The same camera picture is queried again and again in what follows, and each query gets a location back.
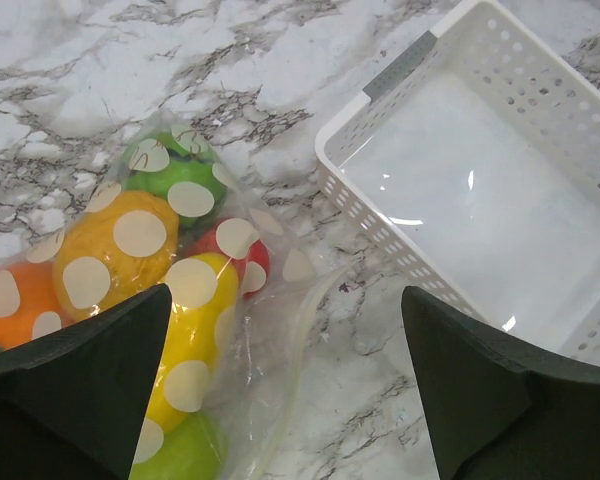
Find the red toy pomegranate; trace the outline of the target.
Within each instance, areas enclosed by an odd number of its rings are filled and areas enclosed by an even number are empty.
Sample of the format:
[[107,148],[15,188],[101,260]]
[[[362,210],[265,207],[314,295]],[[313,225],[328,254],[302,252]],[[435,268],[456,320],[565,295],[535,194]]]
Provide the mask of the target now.
[[245,299],[251,299],[261,291],[271,271],[269,252],[264,243],[258,239],[250,247],[243,258],[232,257],[225,253],[218,245],[217,229],[231,217],[221,217],[214,222],[211,228],[191,245],[185,249],[185,256],[202,253],[221,253],[226,256],[230,263],[236,268],[241,286],[241,295]]

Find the green toy watermelon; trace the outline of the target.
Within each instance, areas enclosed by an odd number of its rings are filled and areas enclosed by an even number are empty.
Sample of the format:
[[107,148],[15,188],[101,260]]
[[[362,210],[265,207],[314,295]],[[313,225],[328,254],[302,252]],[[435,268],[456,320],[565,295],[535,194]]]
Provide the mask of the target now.
[[183,228],[209,225],[219,214],[227,186],[214,174],[219,157],[193,127],[176,123],[131,143],[121,156],[127,169],[124,187],[150,193],[170,206]]

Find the yellow orange toy lemon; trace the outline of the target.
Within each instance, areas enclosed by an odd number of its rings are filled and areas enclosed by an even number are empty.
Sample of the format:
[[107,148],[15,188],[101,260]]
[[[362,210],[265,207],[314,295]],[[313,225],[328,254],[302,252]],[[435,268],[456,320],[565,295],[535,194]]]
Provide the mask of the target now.
[[178,228],[169,203],[142,191],[84,214],[53,261],[62,307],[81,321],[157,283],[175,258]]

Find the green toy pear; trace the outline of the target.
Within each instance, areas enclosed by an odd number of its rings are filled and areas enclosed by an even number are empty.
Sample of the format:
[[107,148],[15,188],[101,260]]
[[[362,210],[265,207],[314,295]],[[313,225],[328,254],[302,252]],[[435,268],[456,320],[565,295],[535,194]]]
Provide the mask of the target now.
[[204,412],[193,413],[166,435],[161,449],[131,468],[130,479],[218,479],[228,455],[228,441]]

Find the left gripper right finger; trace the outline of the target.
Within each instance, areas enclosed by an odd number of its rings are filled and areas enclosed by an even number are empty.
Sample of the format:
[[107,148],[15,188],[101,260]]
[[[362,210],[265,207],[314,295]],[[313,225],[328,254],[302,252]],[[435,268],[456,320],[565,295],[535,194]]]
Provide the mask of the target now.
[[600,367],[408,286],[401,312],[442,479],[600,479]]

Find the white perforated plastic basket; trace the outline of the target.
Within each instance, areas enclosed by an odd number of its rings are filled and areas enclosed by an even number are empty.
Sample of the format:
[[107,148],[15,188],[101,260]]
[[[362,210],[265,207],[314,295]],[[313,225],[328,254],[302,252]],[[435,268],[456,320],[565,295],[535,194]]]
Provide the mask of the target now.
[[319,185],[465,314],[600,366],[600,91],[463,1],[319,131]]

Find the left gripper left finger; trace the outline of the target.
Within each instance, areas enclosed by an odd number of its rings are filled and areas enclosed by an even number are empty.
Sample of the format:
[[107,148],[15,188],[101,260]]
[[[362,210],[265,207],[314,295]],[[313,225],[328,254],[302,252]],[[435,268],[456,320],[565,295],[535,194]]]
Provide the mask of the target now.
[[126,479],[164,348],[155,285],[0,353],[0,479]]

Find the yellow toy mango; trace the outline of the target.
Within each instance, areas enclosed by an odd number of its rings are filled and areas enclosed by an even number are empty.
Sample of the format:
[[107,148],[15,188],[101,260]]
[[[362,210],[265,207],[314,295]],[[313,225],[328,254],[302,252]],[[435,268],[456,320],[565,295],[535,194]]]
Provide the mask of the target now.
[[161,282],[172,304],[146,417],[169,433],[202,406],[234,319],[239,277],[227,257],[209,252],[177,261]]

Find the clear zip top bag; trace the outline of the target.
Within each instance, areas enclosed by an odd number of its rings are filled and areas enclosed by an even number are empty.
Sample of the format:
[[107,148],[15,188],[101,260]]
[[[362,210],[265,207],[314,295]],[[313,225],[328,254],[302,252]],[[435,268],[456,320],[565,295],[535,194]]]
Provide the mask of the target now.
[[0,479],[259,479],[339,280],[160,110],[0,261]]

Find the orange toy fruit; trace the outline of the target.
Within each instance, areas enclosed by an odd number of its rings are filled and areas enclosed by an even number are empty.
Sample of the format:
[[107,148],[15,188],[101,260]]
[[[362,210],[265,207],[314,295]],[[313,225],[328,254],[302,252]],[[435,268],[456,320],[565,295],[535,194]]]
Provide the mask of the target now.
[[49,262],[0,268],[0,352],[72,323],[58,300]]

